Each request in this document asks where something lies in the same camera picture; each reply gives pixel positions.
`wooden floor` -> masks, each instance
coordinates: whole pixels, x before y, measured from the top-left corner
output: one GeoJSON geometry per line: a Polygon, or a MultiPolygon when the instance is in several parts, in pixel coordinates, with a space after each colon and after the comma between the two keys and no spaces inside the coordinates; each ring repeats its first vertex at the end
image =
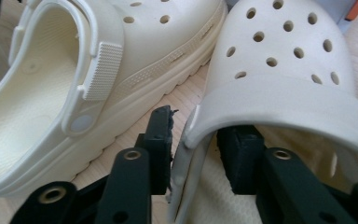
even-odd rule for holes
{"type": "MultiPolygon", "coordinates": [[[[2,5],[0,17],[0,79],[5,75],[8,69],[7,56],[12,30],[20,18],[22,9],[23,5],[15,0],[4,0],[2,5]]],[[[358,19],[352,23],[350,30],[345,36],[351,51],[358,90],[358,19]]],[[[179,109],[179,112],[176,113],[174,117],[173,148],[176,148],[178,138],[180,137],[187,116],[195,104],[200,101],[203,85],[205,83],[206,71],[207,66],[202,67],[195,76],[190,77],[183,85],[177,87],[172,93],[163,97],[158,105],[155,106],[171,105],[173,109],[179,109]]],[[[82,188],[98,178],[107,175],[116,153],[123,148],[132,147],[138,133],[145,132],[145,126],[149,115],[150,112],[118,137],[116,142],[106,149],[100,158],[95,160],[87,170],[77,176],[74,183],[76,183],[79,188],[82,188]]],[[[8,223],[23,200],[24,199],[22,198],[0,198],[0,223],[8,223]]],[[[162,215],[165,214],[166,211],[164,198],[155,197],[153,201],[153,223],[165,223],[162,215]]]]}

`white clog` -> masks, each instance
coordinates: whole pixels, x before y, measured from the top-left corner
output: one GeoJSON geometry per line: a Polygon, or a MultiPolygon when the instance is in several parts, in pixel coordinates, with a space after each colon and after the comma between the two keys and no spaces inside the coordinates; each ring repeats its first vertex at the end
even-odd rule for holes
{"type": "Polygon", "coordinates": [[[348,191],[358,182],[351,60],[314,1],[242,0],[228,14],[173,161],[170,222],[261,222],[255,197],[232,193],[212,141],[221,128],[249,124],[268,147],[297,153],[324,183],[348,191]]]}
{"type": "Polygon", "coordinates": [[[213,51],[223,0],[28,1],[0,83],[0,196],[70,180],[213,51]]]}

